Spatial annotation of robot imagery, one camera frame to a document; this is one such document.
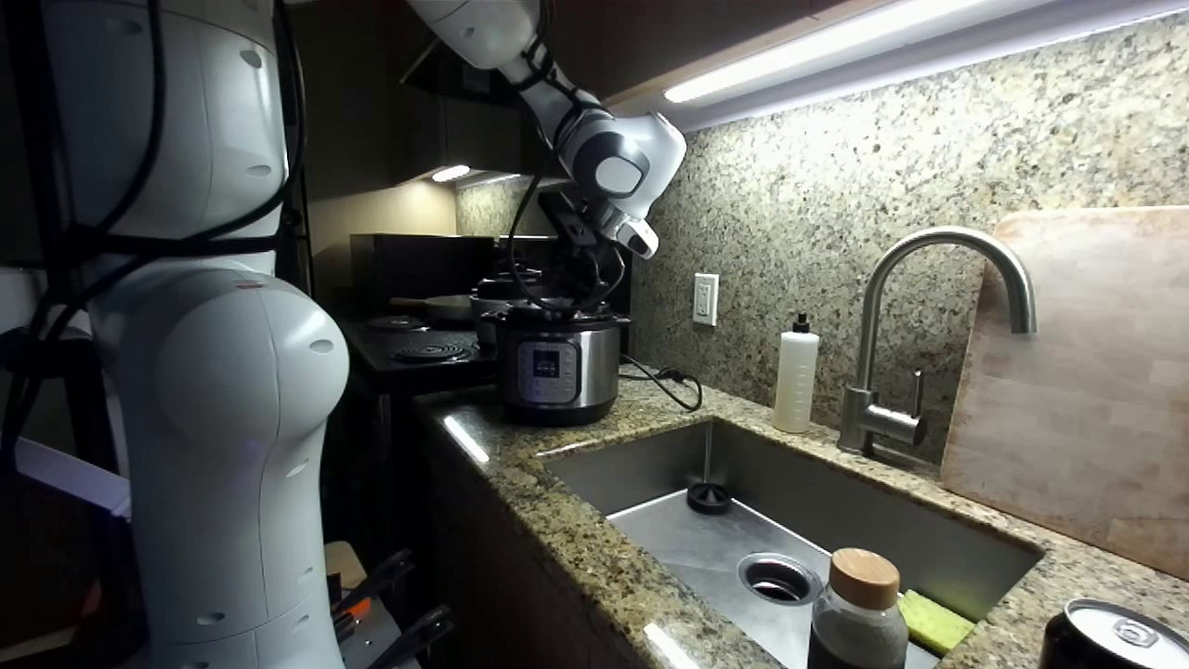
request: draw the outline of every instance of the granite countertop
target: granite countertop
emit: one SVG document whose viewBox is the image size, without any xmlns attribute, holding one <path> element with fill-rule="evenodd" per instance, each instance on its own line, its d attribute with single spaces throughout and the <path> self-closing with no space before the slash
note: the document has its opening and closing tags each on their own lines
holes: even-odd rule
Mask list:
<svg viewBox="0 0 1189 669">
<path fill-rule="evenodd" d="M 667 432 L 704 416 L 725 416 L 764 439 L 777 439 L 834 470 L 882 480 L 930 504 L 987 523 L 1002 534 L 1044 551 L 1007 600 L 973 628 L 973 637 L 945 658 L 945 669 L 1031 669 L 1047 617 L 1075 600 L 1107 600 L 1139 610 L 1178 631 L 1189 631 L 1189 584 L 1153 571 L 1137 560 L 1104 554 L 1077 538 L 1015 522 L 969 499 L 946 493 L 935 480 L 888 470 L 833 447 L 833 432 L 782 436 L 770 428 L 770 408 L 709 389 L 699 413 L 675 408 L 646 382 L 621 382 L 614 413 L 585 428 L 514 428 L 501 425 L 493 394 L 433 394 L 424 398 L 429 428 L 454 441 L 491 488 L 491 493 L 536 534 L 581 596 L 597 610 L 597 622 L 644 667 L 780 667 L 753 647 L 725 617 L 699 606 L 650 554 L 610 529 L 594 504 L 571 493 L 545 473 L 542 454 L 614 447 L 635 436 Z"/>
</svg>

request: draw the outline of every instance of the bottle cap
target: bottle cap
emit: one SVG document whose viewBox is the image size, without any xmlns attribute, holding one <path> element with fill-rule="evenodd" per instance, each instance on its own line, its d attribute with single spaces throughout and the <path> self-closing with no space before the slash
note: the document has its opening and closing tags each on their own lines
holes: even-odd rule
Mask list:
<svg viewBox="0 0 1189 669">
<path fill-rule="evenodd" d="M 827 587 L 857 610 L 888 610 L 899 596 L 899 570 L 873 551 L 833 551 Z"/>
<path fill-rule="evenodd" d="M 812 327 L 808 327 L 808 317 L 805 317 L 805 312 L 794 312 L 787 330 L 812 330 Z"/>
</svg>

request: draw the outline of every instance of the sink drain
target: sink drain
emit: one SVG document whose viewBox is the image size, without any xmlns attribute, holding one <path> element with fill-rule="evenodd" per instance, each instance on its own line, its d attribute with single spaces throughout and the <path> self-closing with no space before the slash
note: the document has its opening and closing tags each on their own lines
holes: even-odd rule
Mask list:
<svg viewBox="0 0 1189 669">
<path fill-rule="evenodd" d="M 750 584 L 750 591 L 782 606 L 812 603 L 818 591 L 805 571 L 782 560 L 745 560 L 744 579 Z"/>
</svg>

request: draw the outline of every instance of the glass jar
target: glass jar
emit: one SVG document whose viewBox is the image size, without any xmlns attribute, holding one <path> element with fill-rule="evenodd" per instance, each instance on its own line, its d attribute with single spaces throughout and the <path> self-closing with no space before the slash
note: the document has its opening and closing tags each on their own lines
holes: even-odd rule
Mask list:
<svg viewBox="0 0 1189 669">
<path fill-rule="evenodd" d="M 869 551 L 827 558 L 827 591 L 812 603 L 808 669 L 901 669 L 908 624 L 899 570 Z"/>
</svg>

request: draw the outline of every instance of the stainless steel sink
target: stainless steel sink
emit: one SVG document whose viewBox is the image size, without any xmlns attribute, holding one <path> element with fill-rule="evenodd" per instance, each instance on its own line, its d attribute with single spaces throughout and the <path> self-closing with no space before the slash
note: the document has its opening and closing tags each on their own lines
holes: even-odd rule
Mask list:
<svg viewBox="0 0 1189 669">
<path fill-rule="evenodd" d="M 545 470 L 782 667 L 805 658 L 808 606 L 834 545 L 890 558 L 901 587 L 969 622 L 1039 560 L 1028 544 L 727 421 L 550 454 Z M 733 489 L 727 512 L 686 504 L 685 489 L 699 480 Z M 910 653 L 915 669 L 931 663 L 926 649 Z"/>
</svg>

